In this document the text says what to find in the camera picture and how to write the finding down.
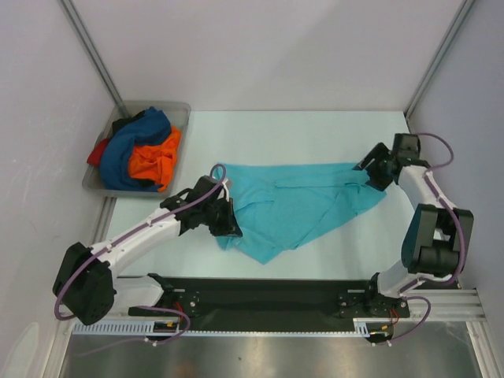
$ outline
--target pile of clothes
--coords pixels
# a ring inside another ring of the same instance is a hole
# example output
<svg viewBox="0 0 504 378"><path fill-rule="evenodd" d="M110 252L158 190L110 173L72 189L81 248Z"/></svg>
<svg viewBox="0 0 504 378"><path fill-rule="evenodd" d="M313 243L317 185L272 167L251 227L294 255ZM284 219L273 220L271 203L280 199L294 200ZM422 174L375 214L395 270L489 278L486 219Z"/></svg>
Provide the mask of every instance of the pile of clothes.
<svg viewBox="0 0 504 378"><path fill-rule="evenodd" d="M87 163L99 168L103 186L119 191L164 191L173 177L182 133L154 107L112 123Z"/></svg>

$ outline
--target white table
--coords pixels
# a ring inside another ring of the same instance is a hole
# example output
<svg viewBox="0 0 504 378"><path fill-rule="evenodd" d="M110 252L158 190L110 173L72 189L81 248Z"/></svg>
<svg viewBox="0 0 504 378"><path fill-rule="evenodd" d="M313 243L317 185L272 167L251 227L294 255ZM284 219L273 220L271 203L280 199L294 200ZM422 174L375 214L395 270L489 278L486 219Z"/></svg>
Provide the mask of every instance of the white table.
<svg viewBox="0 0 504 378"><path fill-rule="evenodd" d="M193 187L216 162L247 165L360 161L378 142L408 132L400 112L193 112L174 192ZM117 199L107 237L147 217L157 199ZM373 209L266 265L221 250L208 228L168 241L124 275L365 280L400 257L413 208L395 185Z"/></svg>

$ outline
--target white wall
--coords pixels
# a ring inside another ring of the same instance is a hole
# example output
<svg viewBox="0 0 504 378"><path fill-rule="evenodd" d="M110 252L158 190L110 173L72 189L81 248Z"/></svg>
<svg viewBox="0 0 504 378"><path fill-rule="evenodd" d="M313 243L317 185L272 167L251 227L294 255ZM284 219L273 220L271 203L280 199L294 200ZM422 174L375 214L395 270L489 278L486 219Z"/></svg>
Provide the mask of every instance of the white wall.
<svg viewBox="0 0 504 378"><path fill-rule="evenodd" d="M61 259L90 241L101 205L80 182L113 104L56 0L2 2L0 41L0 372L36 321L32 376L54 331Z"/></svg>
<svg viewBox="0 0 504 378"><path fill-rule="evenodd" d="M124 99L404 110L461 0L75 0Z"/></svg>
<svg viewBox="0 0 504 378"><path fill-rule="evenodd" d="M466 287L476 286L504 351L504 2L479 1L433 85L413 114L414 131L445 136L454 163L436 175L443 190L475 215ZM428 144L433 161L447 154Z"/></svg>

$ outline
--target red cloth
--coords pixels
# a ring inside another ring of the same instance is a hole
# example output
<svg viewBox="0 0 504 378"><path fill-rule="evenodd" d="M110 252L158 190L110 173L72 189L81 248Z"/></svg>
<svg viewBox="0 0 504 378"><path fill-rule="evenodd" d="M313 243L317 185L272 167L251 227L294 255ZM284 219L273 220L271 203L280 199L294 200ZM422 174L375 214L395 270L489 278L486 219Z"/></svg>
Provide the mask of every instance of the red cloth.
<svg viewBox="0 0 504 378"><path fill-rule="evenodd" d="M107 144L109 144L109 141L109 138L105 138L96 145L94 150L89 154L89 157L87 158L88 164L94 165L95 167L100 166L100 160L102 160L103 151L105 151L105 148L107 147Z"/></svg>

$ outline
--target turquoise cloth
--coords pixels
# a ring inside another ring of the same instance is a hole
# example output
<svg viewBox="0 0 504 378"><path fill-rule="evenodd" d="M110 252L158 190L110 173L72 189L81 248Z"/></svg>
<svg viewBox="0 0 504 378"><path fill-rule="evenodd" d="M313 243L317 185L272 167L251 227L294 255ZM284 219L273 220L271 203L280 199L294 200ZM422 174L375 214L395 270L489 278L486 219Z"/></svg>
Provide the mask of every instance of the turquoise cloth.
<svg viewBox="0 0 504 378"><path fill-rule="evenodd" d="M217 242L262 264L334 230L385 197L366 185L366 171L352 170L354 163L225 166L243 237L217 237Z"/></svg>

